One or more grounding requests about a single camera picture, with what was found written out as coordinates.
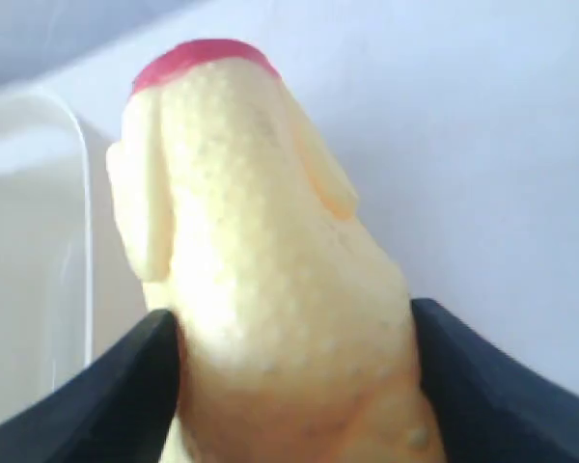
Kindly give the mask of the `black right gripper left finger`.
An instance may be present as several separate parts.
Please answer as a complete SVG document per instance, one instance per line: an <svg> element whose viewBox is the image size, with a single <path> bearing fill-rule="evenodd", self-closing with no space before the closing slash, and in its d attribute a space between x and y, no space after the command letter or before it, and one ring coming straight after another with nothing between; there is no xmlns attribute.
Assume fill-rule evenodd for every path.
<svg viewBox="0 0 579 463"><path fill-rule="evenodd" d="M156 462L179 389L177 321L146 315L56 392L0 424L0 462Z"/></svg>

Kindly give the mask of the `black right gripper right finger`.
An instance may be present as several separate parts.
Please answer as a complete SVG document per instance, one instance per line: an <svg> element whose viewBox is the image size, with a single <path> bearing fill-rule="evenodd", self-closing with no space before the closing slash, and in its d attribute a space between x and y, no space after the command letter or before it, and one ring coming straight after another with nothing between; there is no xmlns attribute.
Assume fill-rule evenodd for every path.
<svg viewBox="0 0 579 463"><path fill-rule="evenodd" d="M579 396L522 366L432 299L415 299L422 388L447 458L579 462Z"/></svg>

